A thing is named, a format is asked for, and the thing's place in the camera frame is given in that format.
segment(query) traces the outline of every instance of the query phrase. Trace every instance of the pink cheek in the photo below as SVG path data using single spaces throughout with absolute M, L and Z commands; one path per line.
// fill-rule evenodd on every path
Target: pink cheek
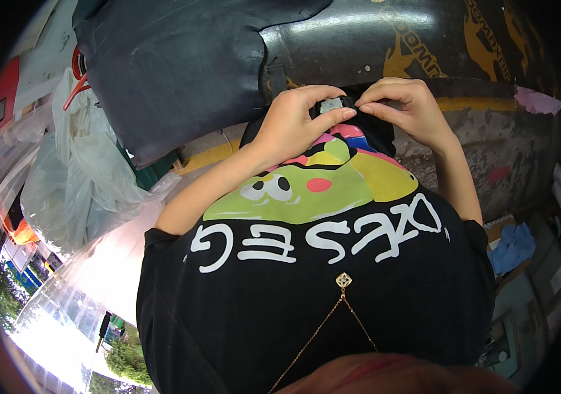
M 328 190 L 332 183 L 328 179 L 313 178 L 307 182 L 307 189 L 309 192 L 319 193 Z

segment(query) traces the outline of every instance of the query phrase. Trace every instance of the gold chain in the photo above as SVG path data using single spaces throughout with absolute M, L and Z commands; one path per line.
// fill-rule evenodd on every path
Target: gold chain
M 287 372 L 289 372 L 289 369 L 291 369 L 291 367 L 295 364 L 296 361 L 298 361 L 298 358 L 300 358 L 300 356 L 302 355 L 302 353 L 304 352 L 305 349 L 307 349 L 307 346 L 309 346 L 309 344 L 311 343 L 311 341 L 313 341 L 313 338 L 316 337 L 317 333 L 319 333 L 320 329 L 322 329 L 322 326 L 324 325 L 324 323 L 326 323 L 326 320 L 328 320 L 328 318 L 331 317 L 331 315 L 333 314 L 333 312 L 335 312 L 335 310 L 337 309 L 337 306 L 339 305 L 339 303 L 341 303 L 342 301 L 344 301 L 344 303 L 348 306 L 348 309 L 350 310 L 350 312 L 353 314 L 353 316 L 355 316 L 355 319 L 357 320 L 357 323 L 359 323 L 359 325 L 361 326 L 361 329 L 363 330 L 363 333 L 365 334 L 365 336 L 368 338 L 368 340 L 370 341 L 372 347 L 374 348 L 375 352 L 379 352 L 377 350 L 377 346 L 374 344 L 374 342 L 372 342 L 372 338 L 370 337 L 370 335 L 368 335 L 368 331 L 366 331 L 365 327 L 363 326 L 361 320 L 359 320 L 359 318 L 357 317 L 357 314 L 355 313 L 355 310 L 350 306 L 350 304 L 348 303 L 348 300 L 346 299 L 346 287 L 350 284 L 350 282 L 352 282 L 353 280 L 350 279 L 350 276 L 346 273 L 346 272 L 342 272 L 336 279 L 335 282 L 338 284 L 338 286 L 341 288 L 341 295 L 339 296 L 339 299 L 337 300 L 337 302 L 335 303 L 335 306 L 333 306 L 333 309 L 331 309 L 331 311 L 328 313 L 328 315 L 326 315 L 326 317 L 324 318 L 324 320 L 322 321 L 322 323 L 320 323 L 319 327 L 317 327 L 316 332 L 313 333 L 313 335 L 311 335 L 311 338 L 309 338 L 309 340 L 307 341 L 307 344 L 305 344 L 305 346 L 302 347 L 302 349 L 300 349 L 300 351 L 298 352 L 298 355 L 296 355 L 296 357 L 293 358 L 291 364 L 289 364 L 289 366 L 287 367 L 287 369 L 285 369 L 285 372 L 282 373 L 282 375 L 280 375 L 280 377 L 278 378 L 278 380 L 276 380 L 276 383 L 274 383 L 274 385 L 271 387 L 271 389 L 267 392 L 267 394 L 271 394 L 274 389 L 276 388 L 276 386 L 278 386 L 278 383 L 280 383 L 280 381 L 282 380 L 282 378 L 285 377 L 285 375 L 287 374 Z

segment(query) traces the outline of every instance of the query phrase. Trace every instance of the cartoon graphic print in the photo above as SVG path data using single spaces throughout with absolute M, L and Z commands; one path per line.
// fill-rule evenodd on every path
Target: cartoon graphic print
M 370 201 L 395 201 L 417 188 L 418 180 L 394 159 L 375 152 L 359 128 L 342 124 L 305 154 L 221 197 L 206 210 L 204 221 L 260 219 L 301 225 Z

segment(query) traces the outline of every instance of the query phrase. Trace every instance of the forearm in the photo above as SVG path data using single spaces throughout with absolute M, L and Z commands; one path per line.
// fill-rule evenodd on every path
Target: forearm
M 155 227 L 173 235 L 187 233 L 214 201 L 269 166 L 255 146 L 245 145 L 178 193 Z
M 455 134 L 452 138 L 432 149 L 440 194 L 463 221 L 472 219 L 482 225 L 480 201 L 469 165 L 458 138 Z

